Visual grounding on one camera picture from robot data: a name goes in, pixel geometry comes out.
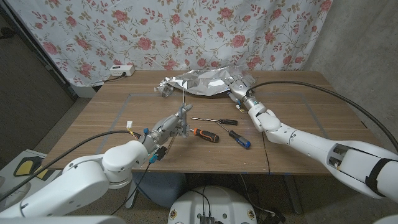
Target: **black band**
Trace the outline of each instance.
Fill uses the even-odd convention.
[[[380,174],[381,169],[383,169],[383,167],[391,161],[395,161],[393,159],[386,159],[386,158],[382,158],[379,160],[379,162],[377,162],[376,165],[374,165],[371,173],[369,174],[369,177],[365,178],[365,184],[366,186],[368,186],[374,193],[378,194],[379,196],[385,197],[382,193],[380,193],[377,190],[377,177]]]

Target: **yellow object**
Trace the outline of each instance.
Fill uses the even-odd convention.
[[[23,162],[16,170],[15,175],[29,175],[30,169],[33,166],[33,161]]]
[[[133,131],[131,131],[131,129],[127,128],[127,130],[130,132],[130,134],[131,134],[132,136],[134,136],[134,137],[135,137],[135,139],[136,139],[136,140],[138,140],[138,138],[136,137],[136,135],[134,134],[134,132],[133,132]]]
[[[43,167],[40,166],[39,168],[37,168],[37,169],[35,170],[35,173],[36,173],[39,169],[41,169],[41,168],[43,168]],[[40,178],[40,179],[44,179],[44,175],[45,175],[48,171],[49,171],[49,170],[46,169],[46,170],[44,170],[43,172],[37,174],[36,177],[38,177],[38,178]]]

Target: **wooden table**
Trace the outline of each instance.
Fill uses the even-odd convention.
[[[154,92],[163,77],[183,74],[182,71],[136,71],[132,77],[105,84],[69,127],[44,160],[48,163],[80,141],[98,133],[126,129],[126,121],[133,121],[133,131],[151,129],[161,118],[177,112],[182,92],[162,98]],[[296,80],[333,90],[318,72],[250,72],[257,83],[272,80]],[[305,86],[268,85],[256,90],[256,98],[271,109],[285,124],[335,140],[360,140],[379,145],[372,133],[355,113],[341,100]],[[160,172],[216,172],[248,174],[306,174],[322,175],[328,171],[318,162],[288,146],[269,142],[259,133],[248,114],[235,108],[225,93],[212,96],[187,95],[186,103],[193,109],[188,117],[236,119],[238,126],[228,126],[251,142],[245,150],[221,127],[212,122],[188,120],[191,128],[219,134],[220,142],[211,143],[191,135],[175,138],[169,153],[162,161],[150,166]],[[54,164],[51,169],[63,169],[77,157],[104,153],[107,149],[132,140],[129,134],[112,134],[84,144]]]

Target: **screwdriver handle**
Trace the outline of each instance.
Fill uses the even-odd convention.
[[[229,136],[235,139],[240,145],[242,145],[245,149],[248,149],[250,147],[250,142],[245,139],[244,137],[236,134],[234,131],[229,131]]]
[[[238,121],[230,119],[219,119],[218,122],[221,124],[238,125]]]
[[[201,130],[201,129],[198,129],[198,128],[195,128],[193,130],[193,134],[203,138],[204,140],[207,140],[207,141],[210,141],[210,142],[215,142],[215,143],[217,143],[218,140],[220,139],[218,137],[218,135],[216,135],[215,133],[211,133],[209,131],[204,131],[204,130]]]

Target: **orange handle screwdriver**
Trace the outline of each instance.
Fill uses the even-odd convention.
[[[194,135],[199,136],[203,138],[204,140],[210,141],[210,142],[215,142],[217,143],[218,140],[220,139],[218,135],[215,133],[211,133],[209,131],[204,131],[198,128],[195,129],[189,129],[191,132],[193,132]]]

